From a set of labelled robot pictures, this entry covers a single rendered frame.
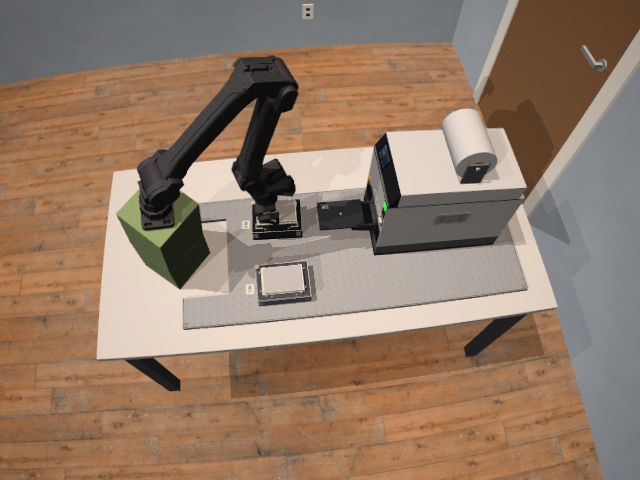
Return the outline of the white cylinder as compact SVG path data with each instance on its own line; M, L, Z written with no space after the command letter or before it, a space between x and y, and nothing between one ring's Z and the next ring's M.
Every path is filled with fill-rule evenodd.
M456 174L463 176L468 164L489 163L485 174L492 171L498 159L480 113L474 109L460 109L442 122L442 131Z

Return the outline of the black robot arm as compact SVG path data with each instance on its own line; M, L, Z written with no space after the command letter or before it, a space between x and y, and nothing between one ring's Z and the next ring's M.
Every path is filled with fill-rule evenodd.
M137 172L142 180L137 181L141 190L139 208L144 231L174 227L173 202L180 196L187 171L255 99L242 150L231 171L241 191L247 191L253 197L261 195L267 185L266 192L258 197L264 206L276 204L275 194L291 197L295 194L296 184L279 160L265 164L263 161L281 113L293 109L298 84L284 61L274 55L239 57L232 65L235 70L226 84L168 152L157 150L138 165Z

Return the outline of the black rectangular frame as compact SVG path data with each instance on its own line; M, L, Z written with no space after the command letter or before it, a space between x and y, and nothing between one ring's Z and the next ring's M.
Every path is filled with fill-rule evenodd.
M257 226L257 215L254 212L254 202L252 201L252 234L253 240L301 238L302 237L302 217L301 202L296 200L297 224L263 225Z

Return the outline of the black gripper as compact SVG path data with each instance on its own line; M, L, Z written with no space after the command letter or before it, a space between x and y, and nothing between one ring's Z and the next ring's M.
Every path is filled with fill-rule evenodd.
M275 212L276 211L275 204L270 206L264 206L262 202L258 199L258 197L261 197L266 192L266 189L267 189L267 185L266 185L265 191L261 195L256 197L253 197L250 195L255 200L255 214L257 215L257 220L259 221L259 223L270 223L273 225L277 225L279 224L279 212ZM267 212L270 212L270 213L267 213ZM272 213L272 212L275 212L275 213ZM276 222L271 221L272 219L273 220L276 219Z

